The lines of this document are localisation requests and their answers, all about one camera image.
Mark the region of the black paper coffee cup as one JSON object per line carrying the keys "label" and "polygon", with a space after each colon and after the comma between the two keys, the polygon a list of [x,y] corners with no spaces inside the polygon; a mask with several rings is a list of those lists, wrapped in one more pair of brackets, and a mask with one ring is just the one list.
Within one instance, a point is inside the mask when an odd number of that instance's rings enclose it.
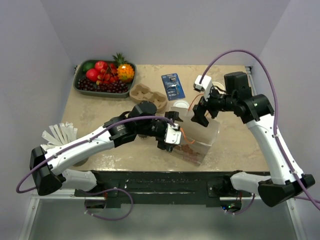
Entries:
{"label": "black paper coffee cup", "polygon": [[143,135],[143,134],[139,134],[138,136],[139,136],[141,139],[147,139],[147,138],[149,138],[148,135]]}

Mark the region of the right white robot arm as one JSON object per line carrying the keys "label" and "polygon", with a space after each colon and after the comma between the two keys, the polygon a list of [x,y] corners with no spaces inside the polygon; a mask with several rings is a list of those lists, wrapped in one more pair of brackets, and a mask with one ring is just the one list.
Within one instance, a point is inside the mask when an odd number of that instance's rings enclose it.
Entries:
{"label": "right white robot arm", "polygon": [[259,195],[269,207],[287,201],[315,184],[311,174],[305,174],[297,165],[284,143],[280,131],[274,126],[275,112],[263,94],[253,95],[245,72],[232,72],[224,76],[225,91],[215,89],[211,77],[199,75],[194,90],[202,92],[198,104],[193,106],[192,122],[207,127],[209,120],[219,112],[232,112],[255,137],[269,167],[269,176],[234,171],[224,177],[223,192],[230,197],[239,191]]}

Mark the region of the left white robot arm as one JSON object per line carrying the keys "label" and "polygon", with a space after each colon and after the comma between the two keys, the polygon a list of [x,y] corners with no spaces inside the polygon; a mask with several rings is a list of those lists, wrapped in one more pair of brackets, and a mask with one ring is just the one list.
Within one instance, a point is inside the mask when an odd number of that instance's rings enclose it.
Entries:
{"label": "left white robot arm", "polygon": [[99,196],[104,184],[96,174],[70,167],[100,152],[133,142],[140,135],[154,137],[157,148],[171,152],[182,139],[179,113],[167,111],[164,116],[157,116],[156,112],[153,103],[143,101],[86,136],[53,148],[34,148],[30,171],[38,195],[50,195],[60,189],[78,189]]}

